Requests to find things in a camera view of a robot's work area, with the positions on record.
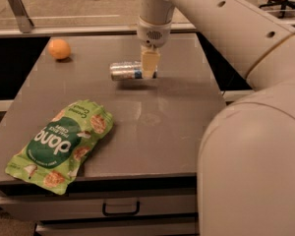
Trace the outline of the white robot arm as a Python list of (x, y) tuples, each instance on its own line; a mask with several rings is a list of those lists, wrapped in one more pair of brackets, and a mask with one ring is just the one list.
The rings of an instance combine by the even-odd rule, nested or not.
[(198, 157), (201, 236), (295, 236), (295, 28), (245, 0), (141, 0), (138, 38), (163, 45), (179, 10), (253, 93), (206, 128)]

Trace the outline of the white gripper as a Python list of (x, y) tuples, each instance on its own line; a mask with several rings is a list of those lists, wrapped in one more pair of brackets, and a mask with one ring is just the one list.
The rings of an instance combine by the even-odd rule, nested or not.
[(170, 34), (171, 24), (154, 25), (139, 18), (137, 37), (143, 48), (141, 51), (142, 74), (144, 79), (151, 79), (160, 60), (158, 49), (162, 47)]

